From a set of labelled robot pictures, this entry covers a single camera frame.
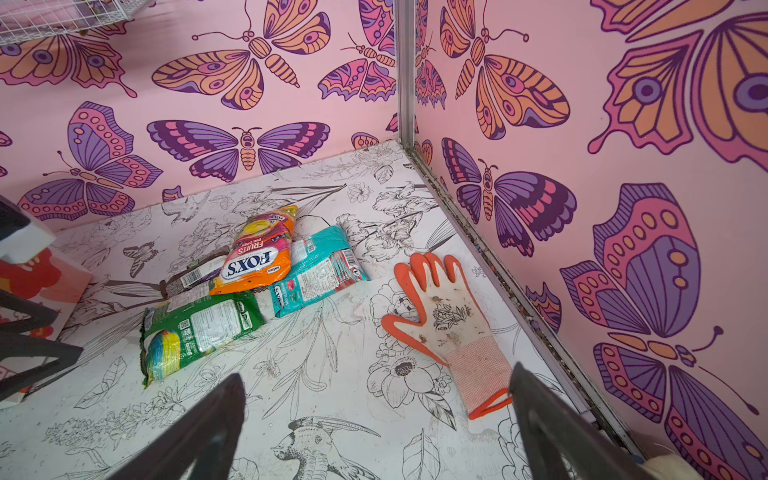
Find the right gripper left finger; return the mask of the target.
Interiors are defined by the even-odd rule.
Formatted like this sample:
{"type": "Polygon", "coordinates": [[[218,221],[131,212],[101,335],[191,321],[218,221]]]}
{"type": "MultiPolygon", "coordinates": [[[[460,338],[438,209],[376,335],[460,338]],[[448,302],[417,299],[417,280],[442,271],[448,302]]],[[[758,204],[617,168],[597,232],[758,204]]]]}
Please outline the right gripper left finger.
{"type": "Polygon", "coordinates": [[[133,457],[114,479],[226,479],[244,424],[242,378],[226,377],[162,435],[133,457]]]}

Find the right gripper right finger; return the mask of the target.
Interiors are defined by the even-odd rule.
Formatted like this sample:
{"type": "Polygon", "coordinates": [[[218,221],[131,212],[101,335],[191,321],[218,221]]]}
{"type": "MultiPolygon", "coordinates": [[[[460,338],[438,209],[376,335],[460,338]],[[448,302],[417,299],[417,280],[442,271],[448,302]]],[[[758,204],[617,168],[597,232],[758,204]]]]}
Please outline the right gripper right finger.
{"type": "Polygon", "coordinates": [[[567,466],[580,479],[653,477],[520,363],[509,393],[533,479],[567,479],[567,466]]]}

